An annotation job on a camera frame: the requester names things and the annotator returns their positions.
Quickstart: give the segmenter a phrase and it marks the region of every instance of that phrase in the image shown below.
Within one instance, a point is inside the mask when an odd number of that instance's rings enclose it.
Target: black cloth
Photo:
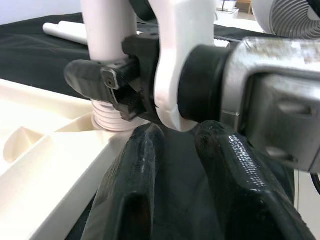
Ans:
[[[69,87],[64,68],[73,60],[88,60],[88,47],[46,35],[44,23],[82,23],[80,13],[46,16],[0,26],[0,79],[83,98]],[[140,31],[156,32],[156,24],[141,23]],[[241,40],[264,36],[236,28],[216,26],[216,35]],[[192,132],[163,127],[166,151],[155,182],[154,240],[212,240],[221,237],[208,180],[197,156]],[[279,171],[284,181],[285,173]],[[91,204],[68,240],[81,238]]]

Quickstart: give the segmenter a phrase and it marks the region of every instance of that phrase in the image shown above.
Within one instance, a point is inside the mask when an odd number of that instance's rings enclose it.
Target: white fan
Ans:
[[[293,39],[320,39],[320,18],[308,1],[252,0],[252,9],[266,33]]]

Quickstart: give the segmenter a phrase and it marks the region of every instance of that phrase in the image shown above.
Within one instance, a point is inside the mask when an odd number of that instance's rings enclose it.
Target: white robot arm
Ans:
[[[186,132],[215,120],[276,160],[320,172],[319,41],[214,47],[214,0],[82,0],[82,8],[92,62],[72,62],[65,76],[92,99],[98,127],[125,131],[141,117]],[[135,13],[156,18],[159,36],[137,36]]]

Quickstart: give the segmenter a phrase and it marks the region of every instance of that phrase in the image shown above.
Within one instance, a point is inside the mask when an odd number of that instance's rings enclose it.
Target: black cable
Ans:
[[[320,0],[306,0],[320,18]]]
[[[222,4],[222,12],[225,11],[225,3],[226,3],[226,0],[223,0],[223,4]]]
[[[318,191],[320,194],[320,179],[318,174],[310,174],[312,182],[314,184],[315,189]]]

